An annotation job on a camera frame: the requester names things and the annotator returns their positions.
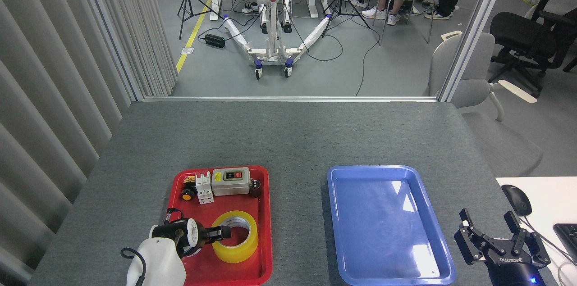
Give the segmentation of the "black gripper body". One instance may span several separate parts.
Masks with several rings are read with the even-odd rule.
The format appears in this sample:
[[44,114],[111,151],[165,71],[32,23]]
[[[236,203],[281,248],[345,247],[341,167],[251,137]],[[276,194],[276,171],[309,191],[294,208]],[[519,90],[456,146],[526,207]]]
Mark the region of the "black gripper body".
[[492,241],[485,249],[485,265],[493,286],[544,286],[531,256],[513,241]]
[[212,232],[212,228],[205,228],[205,227],[197,227],[197,249],[202,249],[206,244],[212,244],[214,241],[212,240],[210,233]]

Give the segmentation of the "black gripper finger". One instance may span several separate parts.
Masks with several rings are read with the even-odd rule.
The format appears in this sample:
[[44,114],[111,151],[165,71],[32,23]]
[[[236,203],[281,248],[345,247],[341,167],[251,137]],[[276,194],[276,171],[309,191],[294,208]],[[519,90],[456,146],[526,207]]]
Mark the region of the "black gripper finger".
[[474,227],[467,209],[460,210],[459,216],[462,223],[459,225],[454,239],[460,249],[460,253],[463,255],[464,261],[468,265],[473,265],[480,260],[485,261],[489,265],[497,265],[497,257],[489,255],[489,252],[493,252],[493,255],[499,254],[496,239]]
[[216,227],[208,228],[208,239],[210,241],[221,241],[223,239],[230,239],[232,237],[231,227],[226,225],[218,225]]
[[503,218],[513,234],[510,240],[511,247],[503,252],[503,262],[523,265],[531,265],[536,269],[542,269],[550,263],[541,235],[522,228],[513,212],[506,212]]

